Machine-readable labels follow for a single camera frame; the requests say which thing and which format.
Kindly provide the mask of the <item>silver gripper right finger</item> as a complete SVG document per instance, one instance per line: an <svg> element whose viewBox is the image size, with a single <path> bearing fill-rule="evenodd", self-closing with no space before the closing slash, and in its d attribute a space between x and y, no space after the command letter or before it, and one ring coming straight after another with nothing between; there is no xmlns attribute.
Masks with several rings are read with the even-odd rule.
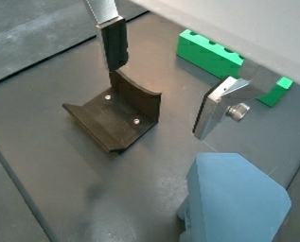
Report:
<svg viewBox="0 0 300 242"><path fill-rule="evenodd" d="M280 74L246 60L240 77L227 77L203 98L193 127L195 137L204 140L226 117L240 122L250 111L246 102L266 95L280 78Z"/></svg>

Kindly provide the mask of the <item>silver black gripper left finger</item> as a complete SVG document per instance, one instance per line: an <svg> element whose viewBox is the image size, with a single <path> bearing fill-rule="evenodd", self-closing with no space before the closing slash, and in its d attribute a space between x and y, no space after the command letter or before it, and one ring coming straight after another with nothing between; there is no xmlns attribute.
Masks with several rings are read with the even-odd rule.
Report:
<svg viewBox="0 0 300 242"><path fill-rule="evenodd" d="M103 39L107 67L111 72L128 63L128 26L115 0L84 0Z"/></svg>

